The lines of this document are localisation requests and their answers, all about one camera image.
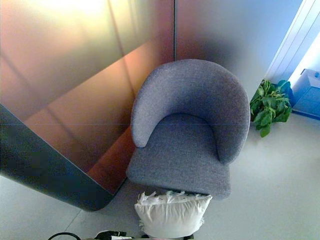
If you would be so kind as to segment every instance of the metallic wall panel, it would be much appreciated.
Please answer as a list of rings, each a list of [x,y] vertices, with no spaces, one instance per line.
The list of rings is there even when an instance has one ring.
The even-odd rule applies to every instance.
[[[1,175],[86,211],[113,195],[59,154],[0,104]]]
[[[11,0],[0,10],[1,104],[115,194],[135,147],[136,94],[173,60],[173,1]]]

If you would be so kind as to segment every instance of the chair seat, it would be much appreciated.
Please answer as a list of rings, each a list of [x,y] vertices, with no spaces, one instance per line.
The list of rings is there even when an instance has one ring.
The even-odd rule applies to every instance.
[[[229,166],[218,159],[214,133],[202,118],[172,114],[162,119],[145,147],[137,147],[126,171],[134,183],[211,194],[230,194]]]

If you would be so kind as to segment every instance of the chair backrest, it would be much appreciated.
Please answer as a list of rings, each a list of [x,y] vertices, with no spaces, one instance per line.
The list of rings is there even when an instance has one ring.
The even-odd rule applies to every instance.
[[[150,73],[132,109],[135,145],[145,147],[156,125],[174,113],[198,116],[210,124],[221,162],[230,163],[240,153],[250,125],[249,101],[237,78],[222,66],[185,59]]]

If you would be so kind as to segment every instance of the pillow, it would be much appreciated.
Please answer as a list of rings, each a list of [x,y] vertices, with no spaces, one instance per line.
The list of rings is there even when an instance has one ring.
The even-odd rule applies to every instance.
[[[134,205],[141,230],[154,238],[173,239],[189,236],[204,223],[203,215],[211,195],[168,191],[156,196],[141,194]]]

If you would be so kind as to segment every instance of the blue box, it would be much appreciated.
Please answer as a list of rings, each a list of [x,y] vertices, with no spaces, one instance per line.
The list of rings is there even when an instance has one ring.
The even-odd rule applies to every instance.
[[[320,118],[320,74],[305,69],[292,87],[295,104],[292,110]]]

